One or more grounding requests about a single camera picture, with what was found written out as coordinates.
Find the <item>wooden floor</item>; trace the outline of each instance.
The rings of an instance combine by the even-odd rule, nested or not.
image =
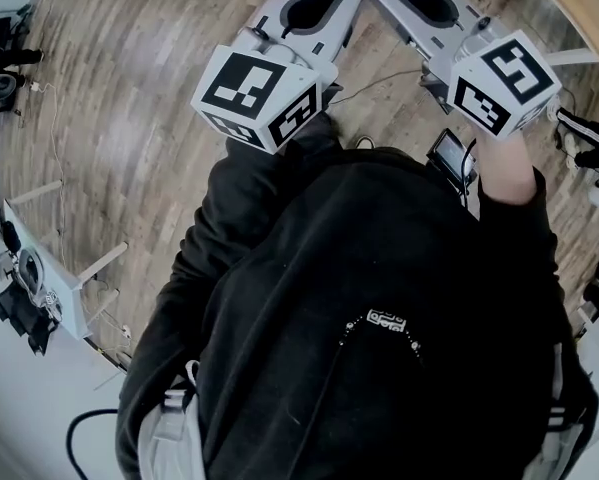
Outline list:
[[[46,58],[25,72],[57,88],[57,152],[65,171],[65,256],[80,272],[121,241],[129,250],[104,273],[121,290],[109,308],[127,324],[133,343],[153,311],[207,176],[223,155],[224,140],[189,106],[214,46],[230,44],[264,0],[39,0],[28,38]],[[582,41],[549,0],[472,0],[482,11],[523,29],[543,51],[579,47]],[[338,59],[345,95],[390,73],[420,66],[368,3],[349,49]],[[577,112],[599,121],[599,65],[558,70],[574,92]],[[344,141],[367,133],[423,160],[444,127],[471,139],[457,113],[446,117],[417,85],[417,75],[378,84],[334,107]],[[0,132],[0,177],[13,197],[60,177],[50,138],[53,89],[45,95],[21,91],[22,117],[10,115]],[[572,108],[567,94],[566,106]],[[572,175],[553,146],[552,127],[542,119],[528,130],[533,161],[546,176],[549,213],[559,236],[557,259],[573,312],[599,260],[599,211],[587,201],[590,174]],[[474,211],[478,211],[474,197]],[[37,236],[58,227],[56,193],[22,205],[19,213]],[[60,257],[59,240],[50,245]],[[90,311],[106,284],[88,285]],[[520,325],[528,322],[520,308]],[[94,325],[102,347],[128,345],[106,321]]]

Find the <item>wire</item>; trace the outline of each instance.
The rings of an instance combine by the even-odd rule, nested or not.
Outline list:
[[[575,98],[574,93],[570,89],[568,89],[567,87],[565,87],[565,86],[562,85],[561,88],[564,91],[566,91],[568,94],[570,94],[570,97],[572,98],[572,113],[576,114],[577,113],[577,98]]]
[[[57,141],[55,140],[55,124],[57,123],[57,114],[59,113],[59,104],[57,102],[57,88],[52,84],[46,84],[43,89],[39,89],[41,94],[45,94],[48,90],[48,87],[52,87],[53,94],[55,97],[55,115],[52,118],[52,125],[50,126],[50,139],[52,141],[52,152],[55,155],[55,160],[57,161],[57,165],[59,166],[59,172],[61,173],[61,187],[59,187],[59,200],[61,202],[61,234],[59,236],[59,246],[61,248],[61,261],[63,262],[63,266],[67,267],[66,264],[66,254],[63,246],[63,235],[66,231],[66,202],[63,196],[63,187],[66,182],[66,176],[63,172],[63,167],[61,166],[61,160],[59,160],[59,154],[57,153]]]
[[[477,144],[477,139],[472,139],[472,142],[463,154],[463,160],[461,160],[461,184],[463,185],[463,207],[468,209],[468,187],[466,186],[466,160],[472,151],[472,148]]]
[[[95,416],[118,413],[118,409],[97,409],[95,411],[84,412],[83,414],[80,414],[70,422],[70,425],[68,426],[68,432],[66,432],[66,453],[68,454],[68,460],[70,461],[70,464],[72,464],[72,467],[77,472],[77,475],[79,476],[80,480],[88,480],[88,477],[83,472],[83,469],[79,467],[79,464],[77,464],[77,461],[75,460],[75,454],[72,448],[72,440],[75,434],[75,429],[82,421],[94,418]]]
[[[101,289],[101,290],[99,290],[97,292],[97,302],[101,303],[101,299],[99,298],[99,296],[103,292],[110,290],[110,285],[106,281],[104,281],[102,279],[93,279],[93,281],[98,281],[98,282],[103,283],[104,285],[106,285],[105,288],[103,288],[103,289]],[[84,306],[84,309],[86,310],[86,313],[90,314],[90,311],[85,306]],[[101,319],[106,324],[108,324],[110,327],[112,327],[115,331],[121,333],[121,335],[128,340],[128,343],[126,343],[125,345],[117,345],[116,347],[112,347],[112,348],[101,348],[101,347],[98,347],[101,352],[108,352],[110,350],[117,350],[119,348],[128,349],[128,348],[130,348],[130,345],[132,343],[136,343],[136,340],[133,340],[132,338],[129,338],[128,336],[126,336],[126,331],[123,329],[123,327],[121,327],[121,325],[119,324],[119,321],[114,316],[112,316],[110,313],[108,313],[107,310],[104,309],[101,313],[99,313],[96,316],[96,318],[93,319],[93,321],[98,320],[99,317],[102,317]]]
[[[339,103],[343,103],[344,101],[348,101],[348,100],[351,100],[352,98],[356,98],[359,94],[361,94],[366,89],[370,89],[371,87],[374,87],[375,85],[380,84],[381,82],[385,82],[386,80],[390,80],[391,78],[394,78],[399,75],[409,75],[412,73],[421,73],[421,69],[410,69],[408,71],[397,71],[396,73],[393,73],[392,75],[385,76],[375,82],[372,82],[372,83],[366,85],[365,87],[362,87],[361,89],[359,89],[357,92],[355,92],[351,96],[346,96],[345,98],[341,98],[340,100],[333,101],[332,103],[330,103],[330,106],[339,105]]]

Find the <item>electronic equipment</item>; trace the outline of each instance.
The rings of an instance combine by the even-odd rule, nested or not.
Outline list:
[[[327,108],[341,87],[334,61],[362,0],[267,0],[231,46],[212,54],[191,105],[219,133],[275,153]],[[423,57],[420,85],[505,140],[561,84],[521,31],[468,0],[372,0]]]
[[[468,186],[477,178],[475,158],[448,128],[428,151],[428,160],[461,194],[466,194]]]

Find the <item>black hoodie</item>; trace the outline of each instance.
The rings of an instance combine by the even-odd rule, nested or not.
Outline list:
[[[200,358],[207,478],[521,478],[570,340],[545,182],[524,206],[389,151],[297,167],[229,141],[137,347],[118,457]]]

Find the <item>black sleeve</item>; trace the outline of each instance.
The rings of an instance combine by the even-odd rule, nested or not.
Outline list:
[[[546,180],[534,172],[537,193],[525,205],[494,201],[479,184],[481,245],[491,274],[505,279],[509,287],[504,297],[498,294],[498,300],[505,298],[506,304],[526,310],[541,308],[527,316],[545,319],[551,334],[564,338],[571,335],[571,328],[557,276],[557,237],[548,222]]]
[[[210,173],[208,193],[181,242],[121,391],[117,458],[128,479],[140,478],[137,438],[143,418],[161,402],[183,364],[201,353],[201,321],[215,284],[265,237],[281,210],[283,157],[234,140],[227,150]]]

